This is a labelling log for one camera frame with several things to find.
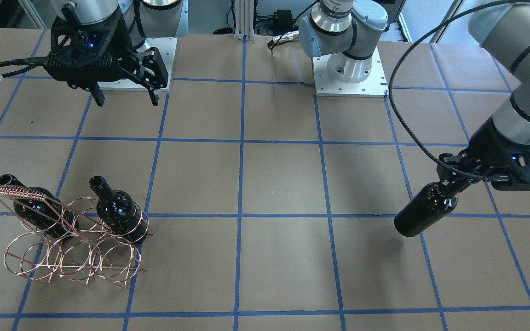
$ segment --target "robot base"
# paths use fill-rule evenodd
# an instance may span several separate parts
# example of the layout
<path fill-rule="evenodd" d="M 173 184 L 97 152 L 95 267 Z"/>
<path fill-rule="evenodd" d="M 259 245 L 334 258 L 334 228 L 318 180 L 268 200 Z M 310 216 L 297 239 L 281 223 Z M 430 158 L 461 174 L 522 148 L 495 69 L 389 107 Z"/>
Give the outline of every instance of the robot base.
<path fill-rule="evenodd" d="M 372 55 L 374 66 L 366 80 L 350 84 L 333 78 L 326 67 L 330 55 L 313 58 L 316 96 L 383 98 L 387 96 L 387 81 L 377 48 Z"/>
<path fill-rule="evenodd" d="M 138 51 L 144 52 L 150 47 L 156 47 L 161 52 L 161 57 L 169 73 L 169 79 L 166 88 L 161 88 L 162 92 L 169 92 L 171 90 L 171 81 L 173 80 L 173 62 L 175 61 L 175 50 L 177 49 L 177 38 L 147 38 L 144 44 Z M 99 82 L 99 88 L 103 91 L 143 91 L 147 92 L 139 84 L 135 84 L 130 80 L 119 80 L 116 82 Z"/>

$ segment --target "dark glass bottle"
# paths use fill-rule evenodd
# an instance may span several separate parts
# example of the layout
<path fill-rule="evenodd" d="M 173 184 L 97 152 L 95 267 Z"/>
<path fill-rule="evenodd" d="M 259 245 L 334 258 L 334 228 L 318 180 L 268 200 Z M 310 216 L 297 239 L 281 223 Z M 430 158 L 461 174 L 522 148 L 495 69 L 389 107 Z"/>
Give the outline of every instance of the dark glass bottle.
<path fill-rule="evenodd" d="M 3 186 L 3 185 L 17 185 L 17 186 L 26 187 L 19 180 L 17 180 L 17 178 L 15 178 L 14 175 L 10 175 L 10 174 L 5 174 L 5 175 L 0 176 L 0 186 Z M 60 202 L 59 199 L 54 197 L 54 195 L 52 195 L 52 193 L 50 193 L 45 188 L 42 188 L 42 187 L 30 187 L 30 188 L 40 193 L 46 194 L 46 196 L 49 197 L 52 201 Z M 67 234 L 67 230 L 61 224 L 54 221 L 54 220 L 59 220 L 58 214 L 60 214 L 63 211 L 63 206 L 57 205 L 55 203 L 50 203 L 50 205 L 53 206 L 53 208 L 56 210 L 55 212 L 53 209 L 48 207 L 46 203 L 42 201 L 37 201 L 37 200 L 32 200 L 32 199 L 19 199 L 19 201 L 21 201 L 24 205 L 14 202 L 13 210 L 21 218 L 23 218 L 30 224 L 36 226 L 38 230 L 46 230 L 46 232 L 54 238 L 59 238 Z M 39 212 L 42 212 L 42 214 L 49 216 L 51 219 L 38 214 L 34 210 L 26 207 L 25 205 L 30 206 L 34 210 L 38 210 Z M 74 227 L 78 228 L 78 224 L 75 220 L 75 215 L 70 210 L 65 210 L 65 213 L 63 214 L 63 218 L 71 224 L 73 224 L 74 222 Z"/>
<path fill-rule="evenodd" d="M 147 233 L 145 224 L 140 221 L 141 211 L 128 193 L 112 190 L 102 176 L 89 180 L 91 190 L 99 197 L 97 215 L 117 235 L 133 245 L 143 242 Z"/>
<path fill-rule="evenodd" d="M 439 190 L 439 183 L 431 183 L 412 199 L 394 218 L 396 230 L 406 237 L 414 237 L 441 218 L 457 205 L 457 195 L 446 197 Z"/>

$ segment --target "bottle neck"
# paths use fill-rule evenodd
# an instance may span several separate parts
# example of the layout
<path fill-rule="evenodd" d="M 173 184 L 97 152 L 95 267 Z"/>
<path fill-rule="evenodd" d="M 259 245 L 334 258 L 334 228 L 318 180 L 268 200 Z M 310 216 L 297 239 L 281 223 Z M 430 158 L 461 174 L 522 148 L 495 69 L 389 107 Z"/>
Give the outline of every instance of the bottle neck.
<path fill-rule="evenodd" d="M 89 180 L 89 186 L 102 201 L 110 202 L 116 198 L 115 191 L 112 190 L 102 176 L 92 177 Z"/>
<path fill-rule="evenodd" d="M 10 174 L 5 174 L 5 175 L 0 176 L 0 186 L 3 186 L 3 185 L 17 185 L 17 186 L 26 187 L 19 180 L 17 180 L 17 178 L 15 178 L 14 175 L 10 175 Z"/>

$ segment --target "grid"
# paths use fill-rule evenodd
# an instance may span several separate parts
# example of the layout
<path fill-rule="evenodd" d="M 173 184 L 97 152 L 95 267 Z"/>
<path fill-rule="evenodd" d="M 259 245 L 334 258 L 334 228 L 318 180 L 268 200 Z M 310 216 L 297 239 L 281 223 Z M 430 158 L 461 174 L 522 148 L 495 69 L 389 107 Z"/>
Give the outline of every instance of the grid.
<path fill-rule="evenodd" d="M 44 38 L 45 32 L 43 31 L 42 34 L 40 34 L 40 37 L 38 39 L 38 42 L 36 43 L 36 46 L 34 48 L 34 51 L 32 53 L 32 56 L 36 54 L 36 51 L 38 50 L 38 46 L 42 42 Z M 509 93 L 511 92 L 511 86 L 509 82 L 507 82 L 507 79 L 503 75 L 502 69 L 498 66 L 497 63 L 495 63 L 499 73 L 501 74 L 501 77 L 503 81 L 505 82 L 505 85 L 507 86 L 507 90 L 472 90 L 467 88 L 450 88 L 447 79 L 444 75 L 443 69 L 441 68 L 441 65 L 439 63 L 439 59 L 437 55 L 435 54 L 435 50 L 433 46 L 431 46 L 431 54 L 433 55 L 433 58 L 435 59 L 435 63 L 439 69 L 440 76 L 443 80 L 445 88 L 427 88 L 427 87 L 414 87 L 414 86 L 396 86 L 395 88 L 397 90 L 434 90 L 434 91 L 445 91 L 448 93 L 448 96 L 450 97 L 451 103 L 455 109 L 455 113 L 458 117 L 459 124 L 462 127 L 463 134 L 465 135 L 465 138 L 469 140 L 469 134 L 467 132 L 467 129 L 465 127 L 465 124 L 462 119 L 462 115 L 460 114 L 460 111 L 458 109 L 458 106 L 456 105 L 456 101 L 454 99 L 454 96 L 452 92 L 491 92 L 491 93 Z M 427 242 L 425 240 L 424 234 L 420 235 L 420 241 L 421 246 L 424 253 L 424 258 L 426 261 L 426 267 L 429 272 L 429 276 L 431 278 L 431 285 L 434 291 L 435 300 L 436 300 L 436 308 L 391 308 L 391 309 L 345 309 L 343 306 L 343 294 L 341 293 L 341 281 L 340 281 L 340 274 L 339 274 L 339 266 L 337 262 L 337 253 L 336 253 L 336 247 L 335 247 L 335 238 L 334 238 L 334 228 L 333 228 L 333 219 L 336 218 L 387 218 L 387 217 L 394 217 L 394 214 L 345 214 L 345 213 L 333 213 L 331 210 L 331 202 L 330 202 L 330 193 L 328 188 L 328 177 L 327 177 L 327 170 L 326 170 L 326 162 L 324 157 L 324 150 L 325 147 L 328 145 L 387 145 L 387 146 L 394 146 L 397 152 L 398 160 L 400 163 L 400 167 L 402 169 L 402 174 L 404 176 L 404 181 L 406 182 L 406 190 L 408 192 L 408 196 L 412 198 L 413 192 L 410 187 L 409 182 L 409 174 L 406 170 L 406 165 L 404 163 L 404 158 L 402 155 L 401 147 L 404 146 L 414 146 L 414 143 L 406 143 L 406 142 L 400 142 L 398 140 L 398 136 L 396 134 L 396 126 L 395 122 L 392 119 L 391 111 L 389 108 L 389 104 L 387 102 L 387 99 L 384 99 L 385 103 L 385 111 L 387 113 L 387 118 L 389 119 L 389 124 L 391 128 L 391 134 L 393 137 L 393 142 L 374 142 L 374 141 L 324 141 L 323 135 L 322 135 L 322 129 L 321 129 L 321 121 L 320 121 L 320 114 L 318 109 L 318 98 L 316 96 L 313 97 L 313 103 L 314 103 L 314 111 L 316 113 L 316 127 L 317 127 L 317 140 L 246 140 L 244 138 L 244 127 L 245 127 L 245 99 L 246 99 L 246 86 L 247 84 L 274 84 L 274 85 L 303 85 L 303 86 L 313 86 L 312 83 L 309 82 L 276 82 L 276 81 L 256 81 L 256 80 L 247 80 L 246 79 L 246 69 L 247 69 L 247 44 L 245 41 L 242 42 L 242 79 L 241 80 L 219 80 L 219 79 L 212 79 L 212 78 L 179 78 L 175 77 L 175 81 L 206 81 L 206 82 L 235 82 L 240 83 L 242 92 L 241 92 L 241 107 L 240 107 L 240 138 L 239 139 L 207 139 L 207 138 L 164 138 L 163 132 L 166 125 L 166 118 L 167 118 L 167 112 L 168 112 L 168 105 L 169 105 L 169 95 L 166 96 L 166 100 L 164 102 L 164 107 L 162 109 L 162 116 L 160 121 L 160 128 L 158 132 L 158 136 L 156 138 L 147 138 L 147 137 L 140 137 L 140 138 L 132 138 L 132 137 L 89 137 L 89 136 L 82 136 L 82 128 L 84 126 L 84 123 L 86 121 L 88 111 L 91 106 L 91 97 L 87 100 L 86 107 L 82 113 L 82 117 L 78 126 L 78 130 L 75 134 L 75 136 L 9 136 L 9 135 L 0 135 L 0 139 L 33 139 L 33 140 L 67 140 L 72 141 L 72 147 L 70 149 L 70 153 L 67 159 L 67 162 L 65 164 L 65 168 L 63 170 L 63 174 L 61 176 L 60 183 L 56 190 L 56 195 L 61 194 L 61 189 L 63 188 L 63 184 L 65 182 L 65 179 L 67 178 L 67 173 L 69 171 L 69 166 L 71 165 L 71 161 L 73 159 L 73 156 L 75 154 L 75 149 L 79 141 L 85 141 L 85 140 L 105 140 L 105 141 L 150 141 L 150 142 L 156 142 L 156 148 L 153 158 L 153 165 L 151 168 L 151 174 L 149 179 L 149 186 L 147 189 L 146 194 L 146 203 L 145 203 L 145 212 L 149 214 L 150 217 L 189 217 L 189 218 L 208 218 L 208 217 L 223 217 L 223 218 L 235 218 L 237 220 L 237 234 L 236 234 L 236 263 L 235 263 L 235 283 L 234 283 L 234 310 L 233 311 L 222 311 L 222 312 L 132 312 L 132 305 L 133 300 L 136 295 L 135 289 L 136 289 L 136 283 L 137 283 L 137 277 L 135 277 L 130 285 L 130 289 L 128 292 L 128 300 L 127 300 L 127 306 L 126 310 L 123 313 L 92 313 L 92 314 L 82 314 L 82 313 L 25 313 L 23 312 L 25 303 L 28 298 L 29 291 L 31 289 L 31 282 L 27 282 L 25 285 L 25 290 L 23 291 L 23 296 L 21 299 L 21 302 L 19 303 L 19 306 L 17 308 L 16 314 L 0 314 L 0 319 L 13 319 L 13 327 L 12 330 L 15 331 L 19 325 L 20 320 L 22 319 L 41 319 L 41 318 L 68 318 L 68 319 L 79 319 L 79 318 L 109 318 L 109 319 L 121 319 L 123 320 L 122 329 L 128 330 L 128 325 L 131 322 L 131 319 L 133 318 L 201 318 L 201 317 L 222 317 L 222 318 L 233 318 L 233 330 L 237 331 L 239 329 L 239 318 L 244 316 L 313 316 L 313 315 L 337 315 L 340 319 L 340 327 L 342 330 L 347 330 L 346 325 L 346 316 L 352 316 L 352 315 L 373 315 L 373 314 L 424 314 L 424 313 L 434 313 L 439 314 L 440 321 L 442 323 L 442 328 L 444 331 L 448 330 L 448 323 L 446 318 L 446 313 L 455 313 L 455 312 L 516 312 L 516 311 L 527 311 L 530 312 L 530 305 L 524 305 L 524 306 L 477 306 L 477 307 L 448 307 L 443 306 L 440 295 L 439 295 L 439 289 L 438 284 L 436 281 L 436 277 L 433 272 L 433 265 L 431 263 L 431 254 L 429 252 L 429 248 L 427 245 Z M 4 121 L 4 118 L 6 117 L 6 114 L 8 113 L 9 107 L 11 106 L 11 103 L 13 102 L 21 84 L 25 80 L 42 80 L 42 79 L 50 79 L 48 77 L 31 77 L 26 76 L 26 74 L 23 74 L 19 77 L 13 78 L 17 80 L 17 84 L 15 86 L 15 89 L 13 90 L 13 93 L 11 94 L 11 97 L 9 98 L 7 105 L 5 109 L 2 112 L 2 116 L 0 116 L 0 126 L 2 122 Z M 238 168 L 239 168 L 239 174 L 238 174 L 238 209 L 237 213 L 230 213 L 230 214 L 221 214 L 221 213 L 202 213 L 202 214 L 191 214 L 191 213 L 153 213 L 149 212 L 149 206 L 151 201 L 151 196 L 153 193 L 153 185 L 155 181 L 155 175 L 156 175 L 156 168 L 157 163 L 159 160 L 159 153 L 161 149 L 161 143 L 164 142 L 186 142 L 186 143 L 237 143 L 240 144 L 240 150 L 239 155 L 240 158 L 238 160 Z M 242 209 L 242 189 L 243 189 L 243 165 L 244 165 L 244 146 L 245 144 L 298 144 L 298 145 L 318 145 L 319 153 L 320 153 L 320 163 L 322 167 L 322 181 L 324 186 L 324 200 L 326 203 L 326 213 L 304 213 L 304 214 L 296 214 L 296 213 L 290 213 L 290 214 L 269 214 L 269 213 L 250 213 L 250 212 L 244 212 Z M 428 146 L 433 147 L 465 147 L 464 144 L 454 144 L 454 143 L 429 143 Z M 523 273 L 523 270 L 521 268 L 521 264 L 519 263 L 519 260 L 517 258 L 517 254 L 515 253 L 515 250 L 513 248 L 513 244 L 511 243 L 511 239 L 509 235 L 507 234 L 507 229 L 505 227 L 505 218 L 530 218 L 530 214 L 502 214 L 499 212 L 498 207 L 496 206 L 495 198 L 490 191 L 490 187 L 488 185 L 486 186 L 486 190 L 488 191 L 488 196 L 490 197 L 490 201 L 492 205 L 494 206 L 494 214 L 471 214 L 471 213 L 452 213 L 451 217 L 466 217 L 466 218 L 493 218 L 495 220 L 498 220 L 498 223 L 502 229 L 502 232 L 504 234 L 507 248 L 511 252 L 511 255 L 513 257 L 513 262 L 517 268 L 517 272 L 521 278 L 522 284 L 524 285 L 524 289 L 528 295 L 529 301 L 530 301 L 530 287 L 527 283 L 526 276 Z M 8 216 L 10 215 L 8 212 L 0 212 L 0 216 Z M 332 264 L 333 264 L 333 272 L 334 272 L 334 280 L 336 285 L 336 300 L 338 309 L 331 309 L 331 310 L 289 310 L 289 311 L 277 311 L 277 310 L 241 310 L 240 308 L 240 289 L 241 289 L 241 242 L 242 242 L 242 221 L 243 218 L 248 217 L 267 217 L 267 218 L 288 218 L 288 217 L 294 217 L 294 218 L 307 218 L 307 217 L 319 217 L 319 218 L 325 218 L 328 221 L 328 233 L 329 233 L 329 240 L 330 240 L 330 249 L 332 254 Z"/>

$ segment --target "mounting plate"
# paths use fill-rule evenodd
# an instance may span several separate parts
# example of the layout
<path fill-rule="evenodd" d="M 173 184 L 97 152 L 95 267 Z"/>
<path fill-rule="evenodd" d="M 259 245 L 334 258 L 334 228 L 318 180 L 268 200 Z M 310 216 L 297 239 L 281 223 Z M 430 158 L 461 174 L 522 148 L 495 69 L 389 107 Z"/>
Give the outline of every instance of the mounting plate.
<path fill-rule="evenodd" d="M 377 47 L 372 55 L 374 65 L 368 79 L 360 83 L 346 83 L 333 78 L 326 67 L 330 55 L 312 59 L 316 96 L 383 98 L 387 96 L 387 80 Z"/>
<path fill-rule="evenodd" d="M 177 50 L 177 38 L 147 38 L 144 44 L 138 48 L 138 51 L 144 52 L 151 47 L 156 47 L 161 52 L 162 60 L 169 73 L 167 87 L 161 88 L 161 92 L 169 92 L 173 80 L 173 62 L 175 61 L 175 50 Z M 148 91 L 139 84 L 126 79 L 116 82 L 99 82 L 99 88 L 103 91 Z"/>

